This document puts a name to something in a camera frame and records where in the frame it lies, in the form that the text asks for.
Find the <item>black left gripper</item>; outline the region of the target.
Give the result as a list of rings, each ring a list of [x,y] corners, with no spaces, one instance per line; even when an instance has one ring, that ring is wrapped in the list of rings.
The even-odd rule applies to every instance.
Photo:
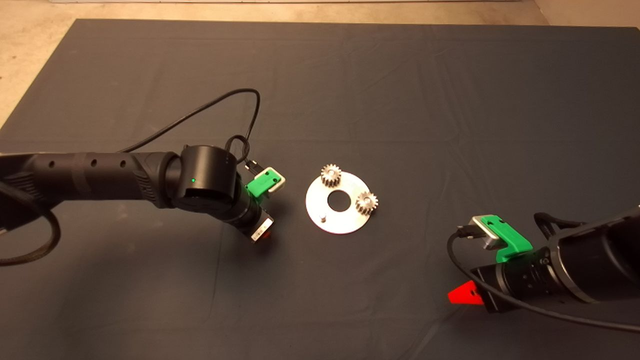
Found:
[[[275,221],[259,204],[251,203],[238,220],[237,229],[252,243],[272,237]]]

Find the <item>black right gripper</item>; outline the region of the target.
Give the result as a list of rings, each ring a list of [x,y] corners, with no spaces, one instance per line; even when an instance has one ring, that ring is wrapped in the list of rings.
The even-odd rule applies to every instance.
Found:
[[[542,308],[553,305],[553,277],[549,271],[549,250],[528,251],[505,262],[472,269],[473,275],[507,296]],[[453,305],[484,306],[473,280],[447,294]]]

